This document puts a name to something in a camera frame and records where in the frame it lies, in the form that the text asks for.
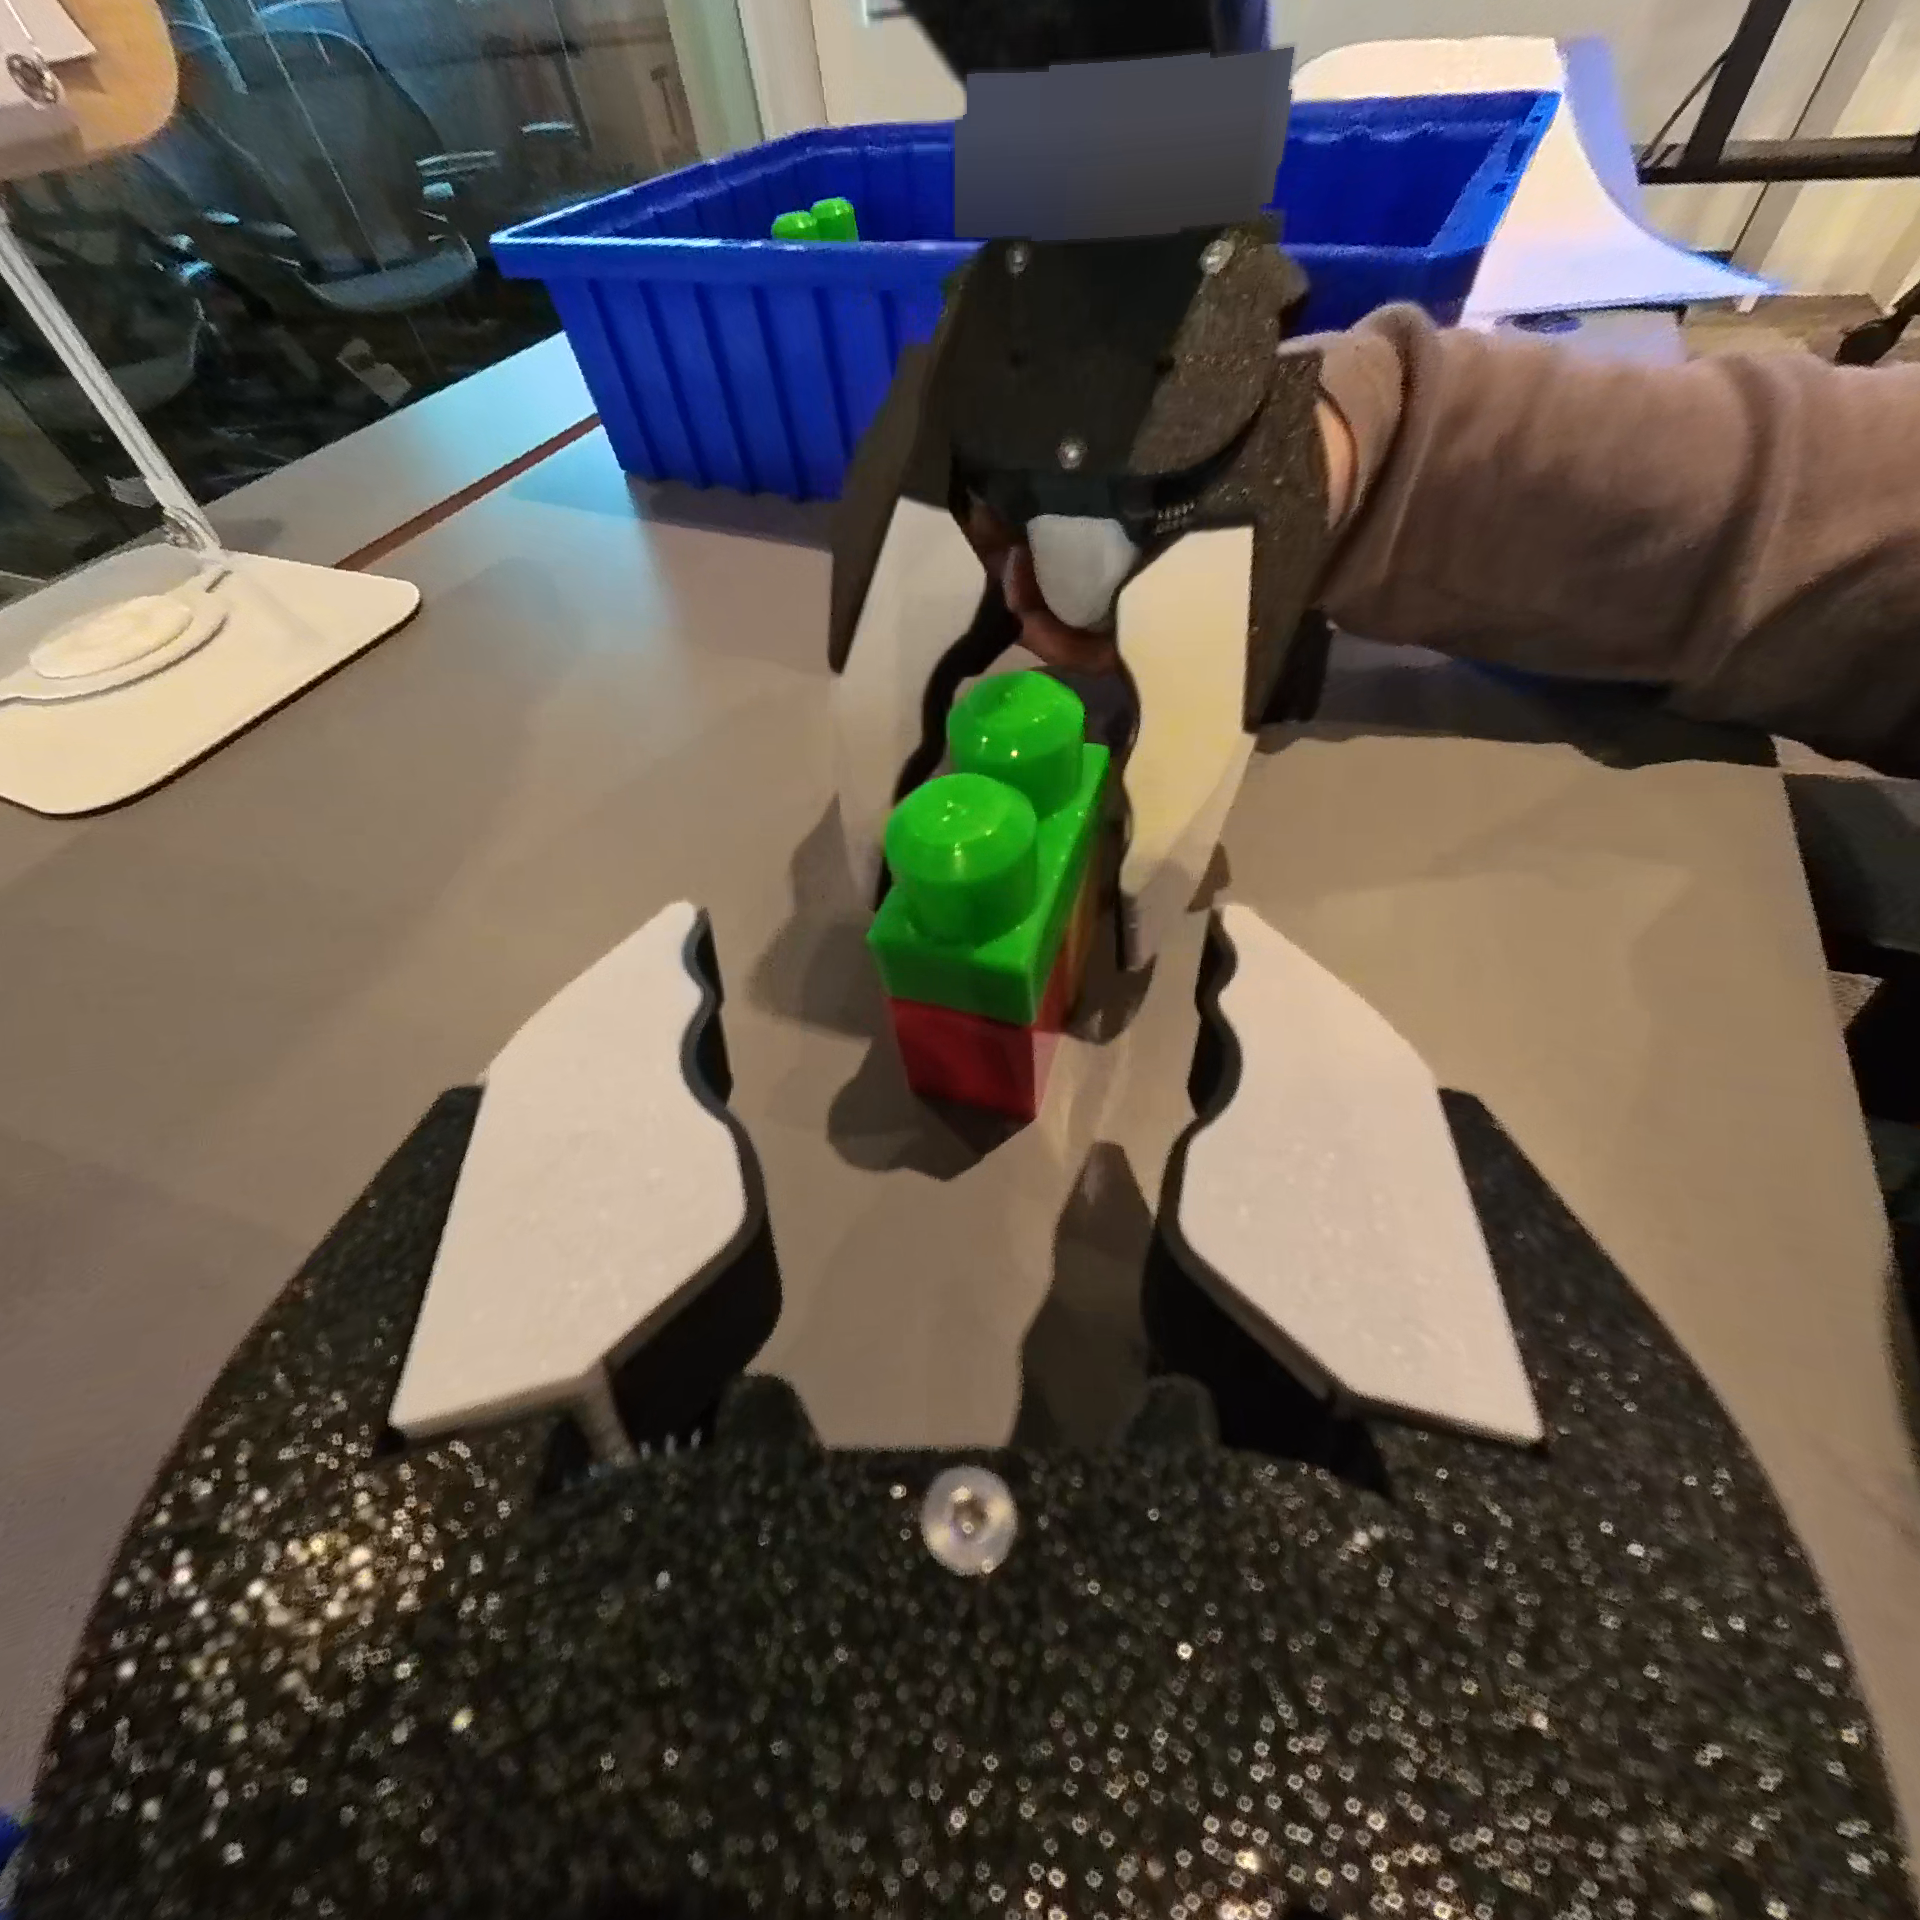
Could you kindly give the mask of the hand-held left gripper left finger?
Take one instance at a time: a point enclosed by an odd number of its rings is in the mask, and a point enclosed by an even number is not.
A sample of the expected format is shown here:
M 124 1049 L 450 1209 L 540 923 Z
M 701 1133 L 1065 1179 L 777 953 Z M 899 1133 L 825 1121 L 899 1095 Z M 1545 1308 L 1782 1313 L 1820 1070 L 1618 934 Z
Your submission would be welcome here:
M 675 899 L 487 1064 L 386 1418 L 422 1443 L 559 1416 L 597 1464 L 679 1453 L 778 1311 L 714 932 Z

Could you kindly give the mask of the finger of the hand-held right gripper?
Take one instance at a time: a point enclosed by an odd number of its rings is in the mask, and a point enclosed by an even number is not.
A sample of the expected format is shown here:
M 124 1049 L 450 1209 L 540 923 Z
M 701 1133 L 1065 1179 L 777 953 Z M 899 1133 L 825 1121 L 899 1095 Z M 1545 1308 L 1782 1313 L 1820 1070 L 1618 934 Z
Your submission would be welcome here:
M 984 565 L 945 505 L 891 505 L 831 682 L 831 783 L 859 906 L 881 889 L 881 833 L 927 737 L 927 693 L 984 590 Z
M 1116 650 L 1137 700 L 1116 871 L 1129 973 L 1188 918 L 1254 750 L 1244 722 L 1252 562 L 1248 525 L 1191 532 L 1116 600 Z

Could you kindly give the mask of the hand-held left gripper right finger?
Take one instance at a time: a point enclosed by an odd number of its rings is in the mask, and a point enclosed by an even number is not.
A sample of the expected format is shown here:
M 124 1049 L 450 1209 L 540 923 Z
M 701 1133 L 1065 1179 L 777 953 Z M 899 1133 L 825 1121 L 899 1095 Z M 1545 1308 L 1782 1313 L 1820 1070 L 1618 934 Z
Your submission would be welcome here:
M 1156 1249 L 1341 1416 L 1547 1436 L 1439 1081 L 1252 906 L 1213 909 Z

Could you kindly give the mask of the green two-stud mega block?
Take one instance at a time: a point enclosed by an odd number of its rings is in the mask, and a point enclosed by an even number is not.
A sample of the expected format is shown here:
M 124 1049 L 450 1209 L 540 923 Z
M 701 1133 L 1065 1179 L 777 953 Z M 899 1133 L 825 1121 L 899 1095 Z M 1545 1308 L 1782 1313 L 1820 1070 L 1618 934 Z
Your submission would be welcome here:
M 1042 669 L 996 672 L 945 719 L 945 769 L 881 832 L 867 946 L 895 1000 L 1051 1024 L 1073 996 L 1080 902 L 1098 867 L 1112 756 Z

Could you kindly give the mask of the red one-stud mega block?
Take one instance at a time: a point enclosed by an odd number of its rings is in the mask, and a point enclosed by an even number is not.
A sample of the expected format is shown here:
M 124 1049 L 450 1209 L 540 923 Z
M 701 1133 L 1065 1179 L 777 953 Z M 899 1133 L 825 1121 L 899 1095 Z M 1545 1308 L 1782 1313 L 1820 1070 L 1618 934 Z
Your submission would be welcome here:
M 1046 970 L 892 953 L 878 973 L 910 1091 L 1020 1123 L 1037 1115 L 1087 977 L 1084 932 L 1067 932 Z

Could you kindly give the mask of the person's right forearm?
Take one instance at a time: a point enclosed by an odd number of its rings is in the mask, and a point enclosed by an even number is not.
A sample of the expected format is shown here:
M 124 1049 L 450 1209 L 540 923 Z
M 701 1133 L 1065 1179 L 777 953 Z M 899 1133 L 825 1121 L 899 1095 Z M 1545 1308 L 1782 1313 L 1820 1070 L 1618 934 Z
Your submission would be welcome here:
M 1913 365 L 1613 360 L 1415 306 L 1294 351 L 1336 625 L 1917 778 Z

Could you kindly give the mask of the person's right hand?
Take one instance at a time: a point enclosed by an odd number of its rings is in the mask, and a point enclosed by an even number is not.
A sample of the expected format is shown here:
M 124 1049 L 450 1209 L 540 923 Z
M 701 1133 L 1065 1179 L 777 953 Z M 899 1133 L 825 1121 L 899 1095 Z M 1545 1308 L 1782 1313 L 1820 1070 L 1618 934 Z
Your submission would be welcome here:
M 1120 655 L 1110 629 L 1076 629 L 1046 600 L 1033 550 L 1007 516 L 969 494 L 963 516 L 973 552 L 988 572 L 988 629 L 1017 641 L 1042 667 L 1083 675 L 1116 675 Z

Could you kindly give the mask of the white sheet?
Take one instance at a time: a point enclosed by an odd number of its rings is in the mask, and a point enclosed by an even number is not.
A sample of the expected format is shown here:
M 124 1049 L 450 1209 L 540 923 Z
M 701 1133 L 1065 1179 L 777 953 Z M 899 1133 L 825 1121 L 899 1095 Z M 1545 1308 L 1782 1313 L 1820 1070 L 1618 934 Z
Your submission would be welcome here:
M 1467 328 L 1721 299 L 1748 312 L 1780 292 L 1649 224 L 1602 38 L 1373 38 L 1319 53 L 1291 82 L 1294 97 L 1311 102 L 1500 88 L 1550 91 L 1558 107 L 1475 271 Z

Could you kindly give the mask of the white board stand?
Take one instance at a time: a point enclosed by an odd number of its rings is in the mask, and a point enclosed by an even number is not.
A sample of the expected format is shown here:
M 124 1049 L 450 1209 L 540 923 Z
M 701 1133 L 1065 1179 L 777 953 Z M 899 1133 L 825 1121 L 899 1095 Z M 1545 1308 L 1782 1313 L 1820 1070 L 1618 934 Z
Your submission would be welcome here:
M 170 545 L 84 566 L 78 605 L 2 665 L 2 799 L 131 803 L 285 705 L 422 605 L 412 580 L 228 547 L 11 223 L 2 280 L 131 452 Z

